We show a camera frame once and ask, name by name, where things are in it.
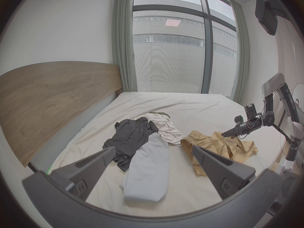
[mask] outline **bed frame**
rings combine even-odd
[[[121,88],[112,64],[59,61],[16,68],[0,76],[0,125],[26,166],[65,124]]]

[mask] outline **bed sheet wrinkle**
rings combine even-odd
[[[116,122],[134,119],[150,111],[169,114],[174,126],[184,136],[192,130],[210,136],[215,131],[227,131],[235,126],[235,116],[246,116],[241,105],[222,95],[123,92],[71,140],[51,170],[83,158],[86,149],[85,155],[96,153],[116,132]],[[272,127],[262,127],[252,132],[245,140],[253,140],[259,152],[253,154],[244,164],[254,167],[258,175],[281,152],[279,139],[280,133]],[[123,178],[123,171],[116,163],[111,162],[87,202],[121,214],[155,217],[185,214],[221,201],[209,178],[195,175],[184,150],[171,144],[169,184],[164,200],[153,204],[124,201],[119,187]]]

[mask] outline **bed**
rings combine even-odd
[[[94,62],[37,63],[0,76],[0,125],[14,154],[26,166],[41,147],[75,116],[110,94],[119,95],[70,141],[51,170],[102,149],[115,134],[114,124],[140,115],[165,112],[187,136],[205,135],[234,127],[234,117],[244,108],[222,95],[154,92],[121,93],[118,66]],[[246,140],[254,140],[258,153],[245,164],[256,175],[281,153],[280,133],[262,127]],[[169,145],[169,186],[164,200],[125,201],[119,187],[125,173],[111,162],[86,202],[105,210],[135,216],[169,216],[197,211],[221,201],[206,176],[197,176],[181,147]]]
[[[50,171],[101,150],[103,143],[116,130],[115,123],[134,119],[147,112],[165,112],[175,127],[187,136],[192,130],[206,135],[234,127],[234,117],[245,115],[244,108],[222,95],[124,92],[94,117],[67,145]],[[252,132],[246,140],[254,140],[258,153],[245,164],[258,175],[269,167],[281,152],[280,134],[273,127]],[[197,176],[181,147],[169,144],[169,187],[164,200],[153,202],[125,201],[119,187],[124,172],[111,162],[86,202],[121,214],[137,216],[180,215],[200,210],[221,201],[208,177]]]

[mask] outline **dark gray t-shirt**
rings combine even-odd
[[[117,166],[126,171],[131,159],[143,144],[148,142],[149,135],[158,132],[158,128],[152,121],[148,122],[146,117],[137,120],[125,119],[115,124],[116,134],[105,141],[103,149],[115,147],[116,155],[113,160]]]

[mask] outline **window frame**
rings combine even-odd
[[[227,0],[220,0],[220,1],[231,6],[230,2]],[[133,0],[132,5],[133,5],[133,7],[132,7],[133,12],[144,11],[144,10],[167,10],[167,11],[175,11],[175,12],[193,14],[193,15],[204,18],[205,66],[204,66],[203,85],[202,85],[201,93],[208,94],[209,88],[210,88],[210,83],[211,83],[211,74],[212,74],[212,65],[213,65],[213,50],[214,50],[212,21],[222,24],[235,32],[237,31],[236,27],[214,15],[211,15],[210,8],[208,5],[208,0],[201,0],[201,6],[202,6],[203,11],[198,11],[195,9],[190,9],[190,8],[185,8],[185,7],[181,7],[181,6],[175,6],[175,5],[163,5],[163,4],[134,5],[134,0]]]

